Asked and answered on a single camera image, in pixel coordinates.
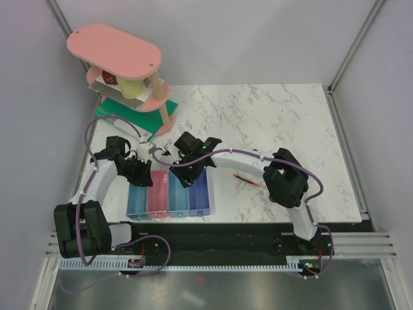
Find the light blue drawer bin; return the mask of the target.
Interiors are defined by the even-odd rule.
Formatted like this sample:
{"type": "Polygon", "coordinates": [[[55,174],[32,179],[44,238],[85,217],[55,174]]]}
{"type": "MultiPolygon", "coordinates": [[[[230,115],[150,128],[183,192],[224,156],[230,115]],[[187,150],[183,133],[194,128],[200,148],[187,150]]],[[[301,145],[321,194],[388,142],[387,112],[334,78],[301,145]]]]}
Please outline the light blue drawer bin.
{"type": "Polygon", "coordinates": [[[147,213],[148,187],[138,187],[130,184],[126,216],[134,221],[149,220],[147,213]]]}

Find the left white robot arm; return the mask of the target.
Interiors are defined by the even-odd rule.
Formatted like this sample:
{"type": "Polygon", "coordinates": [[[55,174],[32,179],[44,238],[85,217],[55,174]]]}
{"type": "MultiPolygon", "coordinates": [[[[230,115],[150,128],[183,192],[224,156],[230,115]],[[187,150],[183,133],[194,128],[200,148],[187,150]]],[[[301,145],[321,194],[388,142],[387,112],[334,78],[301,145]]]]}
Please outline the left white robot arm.
{"type": "Polygon", "coordinates": [[[106,147],[92,155],[91,173],[68,203],[54,209],[55,231],[63,258],[80,258],[86,266],[98,255],[108,254],[119,245],[128,254],[141,248],[141,237],[127,223],[110,225],[102,205],[116,177],[131,185],[151,187],[152,162],[149,157],[155,145],[142,142],[134,150],[119,136],[106,139],[106,147]]]}

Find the purple drawer bin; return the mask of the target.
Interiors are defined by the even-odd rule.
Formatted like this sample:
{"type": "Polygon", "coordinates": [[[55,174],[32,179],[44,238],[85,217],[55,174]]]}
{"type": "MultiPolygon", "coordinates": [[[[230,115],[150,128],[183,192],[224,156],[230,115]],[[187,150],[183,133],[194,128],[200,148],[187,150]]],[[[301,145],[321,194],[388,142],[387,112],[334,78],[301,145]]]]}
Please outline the purple drawer bin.
{"type": "Polygon", "coordinates": [[[204,169],[199,178],[189,188],[190,216],[202,217],[210,215],[210,193],[208,174],[204,169]]]}

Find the pink drawer bin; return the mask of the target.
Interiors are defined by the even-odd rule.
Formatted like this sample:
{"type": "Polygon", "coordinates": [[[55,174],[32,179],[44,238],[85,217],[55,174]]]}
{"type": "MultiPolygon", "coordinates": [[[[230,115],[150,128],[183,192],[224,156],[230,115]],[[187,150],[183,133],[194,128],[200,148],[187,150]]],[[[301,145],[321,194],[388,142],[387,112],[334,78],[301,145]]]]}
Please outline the pink drawer bin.
{"type": "Polygon", "coordinates": [[[168,216],[168,171],[151,172],[153,186],[148,188],[146,212],[150,218],[168,216]]]}

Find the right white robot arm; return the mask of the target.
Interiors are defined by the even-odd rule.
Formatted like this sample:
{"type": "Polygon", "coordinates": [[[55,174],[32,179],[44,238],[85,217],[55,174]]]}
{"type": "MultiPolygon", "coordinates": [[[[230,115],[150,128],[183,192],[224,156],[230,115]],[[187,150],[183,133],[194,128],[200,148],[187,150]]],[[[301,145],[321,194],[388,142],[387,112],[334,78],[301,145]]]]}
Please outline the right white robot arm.
{"type": "Polygon", "coordinates": [[[280,148],[275,153],[266,153],[237,149],[218,138],[202,141],[184,132],[176,142],[165,145],[165,153],[173,158],[170,171],[183,187],[193,186],[207,167],[233,169],[261,178],[270,201],[287,209],[297,236],[297,250],[310,254],[318,248],[318,228],[304,199],[308,179],[315,176],[289,150],[280,148]]]}

